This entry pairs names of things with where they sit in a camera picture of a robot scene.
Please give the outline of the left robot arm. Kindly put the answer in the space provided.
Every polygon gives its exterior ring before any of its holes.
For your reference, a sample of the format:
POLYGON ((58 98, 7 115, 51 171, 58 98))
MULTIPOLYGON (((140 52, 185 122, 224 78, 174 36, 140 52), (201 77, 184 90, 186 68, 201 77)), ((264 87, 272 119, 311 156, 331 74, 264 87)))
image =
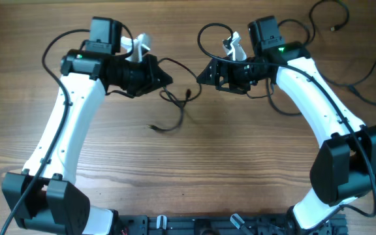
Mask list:
POLYGON ((114 91, 135 98, 172 83, 150 54, 151 38, 123 36, 126 26, 94 17, 89 38, 61 60, 59 92, 44 133, 19 174, 1 189, 8 221, 53 234, 127 234, 116 210, 92 206, 75 185, 80 152, 97 109, 114 91))

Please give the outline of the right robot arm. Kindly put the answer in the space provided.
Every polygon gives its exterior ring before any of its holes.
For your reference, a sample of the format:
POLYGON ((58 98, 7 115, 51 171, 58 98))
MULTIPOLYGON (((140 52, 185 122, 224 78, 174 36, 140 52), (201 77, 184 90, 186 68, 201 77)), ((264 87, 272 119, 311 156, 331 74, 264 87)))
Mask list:
POLYGON ((283 215, 257 218, 257 234, 345 234, 340 212, 373 196, 376 215, 376 125, 356 117, 324 81, 306 47, 286 43, 273 16, 248 25, 253 57, 233 32, 224 40, 225 57, 213 55, 197 77, 219 91, 246 94, 259 80, 276 84, 309 123, 319 152, 311 167, 311 189, 283 215))

